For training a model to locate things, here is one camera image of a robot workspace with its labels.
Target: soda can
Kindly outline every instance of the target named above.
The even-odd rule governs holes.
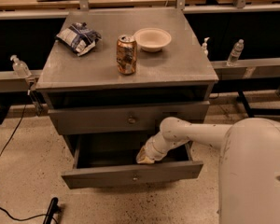
[[[117,63],[119,71],[124,75],[130,75],[136,71],[137,42],[132,35],[119,36]]]

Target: bowl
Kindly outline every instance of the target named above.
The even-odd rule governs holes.
[[[144,28],[133,35],[142,50],[157,52],[171,42],[171,36],[159,28]]]

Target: floor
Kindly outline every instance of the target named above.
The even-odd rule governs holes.
[[[273,91],[247,92],[252,107],[280,108]],[[247,118],[236,93],[212,94],[205,123],[233,124]],[[21,120],[23,105],[12,106],[0,125],[0,152]],[[0,206],[15,218],[46,214],[59,199],[62,224],[191,223],[218,224],[218,150],[193,144],[192,156],[203,161],[197,179],[116,188],[69,189],[61,172],[71,170],[73,157],[46,112],[25,108],[21,124],[0,157]],[[23,223],[43,223],[44,217]],[[18,223],[0,210],[1,223]]]

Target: cabinet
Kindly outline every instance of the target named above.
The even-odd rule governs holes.
[[[70,189],[195,178],[203,163],[193,161],[190,144],[172,150],[153,165],[135,156],[159,123],[175,116],[202,122],[217,75],[181,10],[133,8],[70,13],[63,29],[76,21],[101,33],[91,53],[77,57],[56,42],[37,83],[49,116],[74,156],[62,174]],[[160,52],[138,48],[136,73],[116,66],[122,34],[157,27],[172,36]]]

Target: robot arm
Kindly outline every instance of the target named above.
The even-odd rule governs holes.
[[[168,118],[147,140],[137,161],[159,161],[188,141],[220,148],[220,224],[280,224],[279,122],[255,118],[208,125]]]

